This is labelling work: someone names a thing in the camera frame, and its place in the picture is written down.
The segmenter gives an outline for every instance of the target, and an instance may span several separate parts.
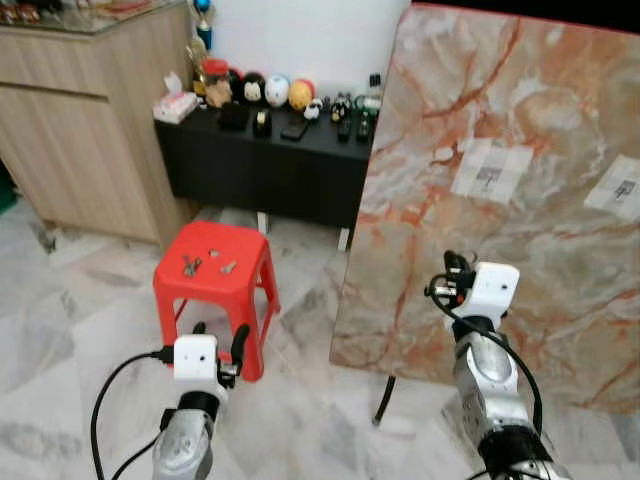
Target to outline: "black table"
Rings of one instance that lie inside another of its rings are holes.
[[[340,227],[345,247],[358,215],[371,142],[356,141],[355,118],[349,141],[338,142],[337,126],[326,114],[300,141],[284,140],[280,131],[293,114],[287,109],[271,111],[271,137],[256,138],[251,123],[257,110],[251,109],[242,132],[221,130],[218,110],[196,109],[179,125],[156,121],[174,195]],[[259,223],[263,230],[265,222]]]

